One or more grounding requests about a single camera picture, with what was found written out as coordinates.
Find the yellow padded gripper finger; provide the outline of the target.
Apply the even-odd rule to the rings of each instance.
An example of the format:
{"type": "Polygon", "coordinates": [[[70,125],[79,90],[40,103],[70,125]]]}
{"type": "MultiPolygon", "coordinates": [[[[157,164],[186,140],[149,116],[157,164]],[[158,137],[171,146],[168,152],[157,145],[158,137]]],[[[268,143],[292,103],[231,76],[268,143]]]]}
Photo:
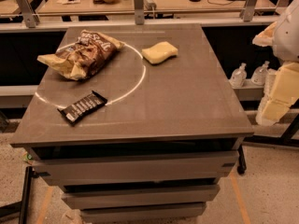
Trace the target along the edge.
{"type": "Polygon", "coordinates": [[[273,44],[274,31],[276,26],[276,22],[268,25],[263,31],[261,31],[253,38],[252,43],[260,47],[271,46],[273,44]]]}
{"type": "Polygon", "coordinates": [[[276,71],[266,73],[263,98],[258,107],[256,122],[271,126],[289,111],[299,99],[299,63],[285,62],[276,71]]]}

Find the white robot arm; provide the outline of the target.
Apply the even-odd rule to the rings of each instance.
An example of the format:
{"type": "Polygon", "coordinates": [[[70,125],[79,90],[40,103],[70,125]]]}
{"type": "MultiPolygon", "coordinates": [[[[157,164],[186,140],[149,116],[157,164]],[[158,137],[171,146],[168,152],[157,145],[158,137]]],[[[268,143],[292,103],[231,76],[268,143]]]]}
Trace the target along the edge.
{"type": "Polygon", "coordinates": [[[271,126],[299,99],[299,0],[293,0],[278,20],[256,35],[252,43],[271,46],[281,61],[280,68],[267,77],[256,122],[271,126]]]}

